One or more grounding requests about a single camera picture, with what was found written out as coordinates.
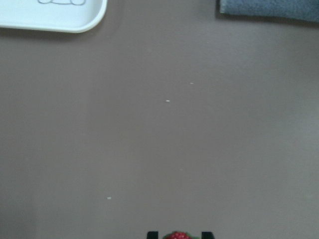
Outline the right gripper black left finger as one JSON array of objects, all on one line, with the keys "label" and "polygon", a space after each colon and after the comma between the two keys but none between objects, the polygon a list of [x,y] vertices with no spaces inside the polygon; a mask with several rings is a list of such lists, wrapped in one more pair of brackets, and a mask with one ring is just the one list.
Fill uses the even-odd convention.
[{"label": "right gripper black left finger", "polygon": [[147,232],[147,239],[159,239],[159,232],[158,231]]}]

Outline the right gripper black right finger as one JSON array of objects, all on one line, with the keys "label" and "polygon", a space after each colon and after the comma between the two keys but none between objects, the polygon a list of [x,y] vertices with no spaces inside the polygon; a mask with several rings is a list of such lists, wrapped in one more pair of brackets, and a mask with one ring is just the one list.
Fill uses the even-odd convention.
[{"label": "right gripper black right finger", "polygon": [[201,239],[214,239],[214,234],[208,231],[201,232]]}]

